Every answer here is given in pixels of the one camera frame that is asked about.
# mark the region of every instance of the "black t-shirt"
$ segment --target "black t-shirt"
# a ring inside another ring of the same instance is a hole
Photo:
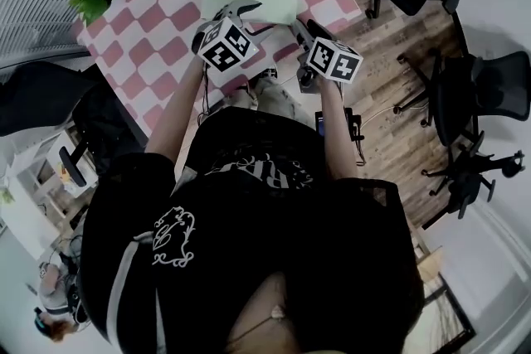
[[[200,127],[187,167],[197,175],[173,194],[157,154],[122,157],[100,181],[80,281],[105,337],[128,353],[223,352],[280,271],[303,352],[353,352],[387,326],[400,351],[423,294],[395,185],[327,182],[314,130],[237,108]]]

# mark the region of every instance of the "leaf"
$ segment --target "leaf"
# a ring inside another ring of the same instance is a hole
[[[69,0],[68,4],[72,7],[76,7],[81,3],[81,0]]]
[[[101,17],[109,8],[105,0],[82,0],[80,6],[87,26]]]

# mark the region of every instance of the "checkered pattern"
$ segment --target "checkered pattern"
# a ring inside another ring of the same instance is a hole
[[[189,47],[201,23],[202,0],[113,0],[104,16],[74,32],[87,46],[119,99],[140,128],[151,134],[169,96],[193,58]],[[299,0],[299,18],[337,32],[361,12],[354,0]],[[237,86],[298,49],[286,27],[278,26],[260,52],[243,64],[241,74],[223,87],[208,88],[210,105]],[[202,92],[196,110],[202,109]]]

